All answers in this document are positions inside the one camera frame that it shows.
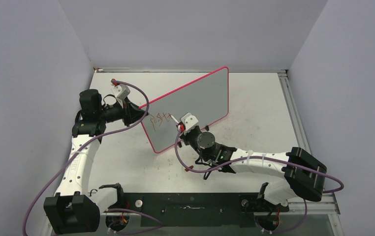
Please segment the red marker cap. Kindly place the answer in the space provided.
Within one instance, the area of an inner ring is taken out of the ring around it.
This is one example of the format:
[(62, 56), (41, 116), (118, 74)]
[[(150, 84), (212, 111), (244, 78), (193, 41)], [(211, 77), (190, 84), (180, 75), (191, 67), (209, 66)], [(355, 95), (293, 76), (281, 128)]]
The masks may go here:
[(191, 169), (193, 169), (193, 166), (189, 166), (189, 167), (185, 168), (185, 172), (189, 172)]

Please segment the pink framed whiteboard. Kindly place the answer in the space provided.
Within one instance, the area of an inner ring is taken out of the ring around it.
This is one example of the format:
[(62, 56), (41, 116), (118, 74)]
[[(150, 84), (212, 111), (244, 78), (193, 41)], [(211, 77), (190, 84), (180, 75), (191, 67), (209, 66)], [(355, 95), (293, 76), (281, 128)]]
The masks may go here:
[(229, 69), (224, 66), (141, 106), (149, 115), (141, 122), (154, 153), (174, 145), (176, 123), (187, 113), (199, 127), (211, 125), (229, 113)]

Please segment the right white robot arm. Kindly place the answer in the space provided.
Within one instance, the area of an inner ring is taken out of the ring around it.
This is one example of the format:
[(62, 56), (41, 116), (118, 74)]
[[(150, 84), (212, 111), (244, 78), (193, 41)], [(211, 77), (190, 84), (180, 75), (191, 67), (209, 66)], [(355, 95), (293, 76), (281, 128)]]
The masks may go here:
[(202, 132), (198, 126), (186, 130), (179, 124), (178, 129), (175, 147), (190, 146), (198, 154), (198, 164), (208, 167), (205, 178), (212, 171), (276, 177), (276, 181), (260, 188), (257, 204), (262, 210), (271, 210), (295, 197), (311, 202), (322, 199), (327, 168), (303, 148), (293, 147), (281, 153), (253, 152), (219, 144), (211, 132)]

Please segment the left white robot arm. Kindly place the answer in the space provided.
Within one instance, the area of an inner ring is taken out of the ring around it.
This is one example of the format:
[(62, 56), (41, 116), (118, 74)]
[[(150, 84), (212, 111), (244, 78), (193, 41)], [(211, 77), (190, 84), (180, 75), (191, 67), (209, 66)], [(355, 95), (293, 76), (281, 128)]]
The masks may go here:
[(96, 89), (80, 93), (80, 111), (72, 128), (72, 147), (59, 187), (44, 201), (44, 211), (57, 235), (95, 232), (100, 216), (108, 208), (114, 212), (125, 207), (124, 192), (119, 183), (104, 184), (94, 196), (88, 195), (94, 157), (106, 130), (106, 124), (121, 120), (125, 126), (138, 122), (144, 111), (128, 99), (126, 85), (112, 88), (112, 105), (102, 104)]

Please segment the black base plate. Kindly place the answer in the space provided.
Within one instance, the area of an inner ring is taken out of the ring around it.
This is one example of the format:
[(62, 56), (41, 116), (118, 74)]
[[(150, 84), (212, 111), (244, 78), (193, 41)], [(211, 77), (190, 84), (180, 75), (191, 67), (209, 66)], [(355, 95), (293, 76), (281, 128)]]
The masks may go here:
[(111, 208), (144, 213), (142, 227), (253, 227), (253, 215), (274, 219), (289, 207), (268, 206), (257, 193), (125, 193)]

